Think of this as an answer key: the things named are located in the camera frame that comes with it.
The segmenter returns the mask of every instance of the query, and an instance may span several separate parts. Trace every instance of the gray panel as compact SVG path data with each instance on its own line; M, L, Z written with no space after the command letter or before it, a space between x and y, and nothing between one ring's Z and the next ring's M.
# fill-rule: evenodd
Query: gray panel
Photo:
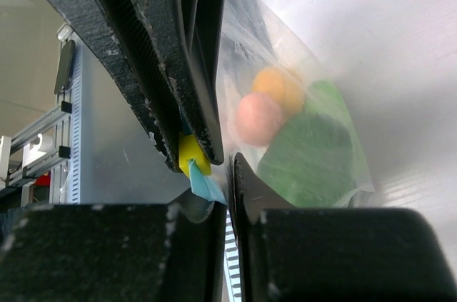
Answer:
M457 268L457 0L264 0L340 88L377 190Z
M81 203L166 203L176 198L189 180L167 168L106 69L86 46L79 46Z

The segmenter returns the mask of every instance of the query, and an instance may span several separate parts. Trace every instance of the white slotted strip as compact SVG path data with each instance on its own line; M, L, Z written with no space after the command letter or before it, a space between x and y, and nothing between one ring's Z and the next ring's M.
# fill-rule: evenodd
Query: white slotted strip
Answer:
M241 302L240 260L229 211L227 211L226 216L224 273L226 277L228 297L230 298L230 302Z
M81 103L83 46L80 39L75 39L75 55L72 73L72 109L71 109L71 169L67 191L67 203L78 204L81 200Z

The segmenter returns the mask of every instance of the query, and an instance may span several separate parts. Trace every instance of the red object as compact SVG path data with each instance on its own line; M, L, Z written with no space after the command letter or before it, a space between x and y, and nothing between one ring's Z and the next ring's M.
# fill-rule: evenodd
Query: red object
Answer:
M35 182L35 186L50 186L51 185L51 175L43 175L38 178Z

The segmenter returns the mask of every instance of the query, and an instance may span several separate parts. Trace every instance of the plastic fruit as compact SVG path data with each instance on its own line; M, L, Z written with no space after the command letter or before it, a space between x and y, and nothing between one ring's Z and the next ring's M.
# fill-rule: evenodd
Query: plastic fruit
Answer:
M252 83L252 91L268 94L289 117L299 113L305 103L300 77L292 71L282 71L274 66L259 71Z
M238 105L235 125L243 142L264 147L282 127L283 111L269 95L250 93Z

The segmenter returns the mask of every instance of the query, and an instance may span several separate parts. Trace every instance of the pink ball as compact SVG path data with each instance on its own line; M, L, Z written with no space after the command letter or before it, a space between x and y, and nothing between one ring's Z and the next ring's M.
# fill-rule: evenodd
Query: pink ball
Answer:
M236 130L241 140L248 145L269 145L283 123L281 107L264 93L246 95L236 111Z

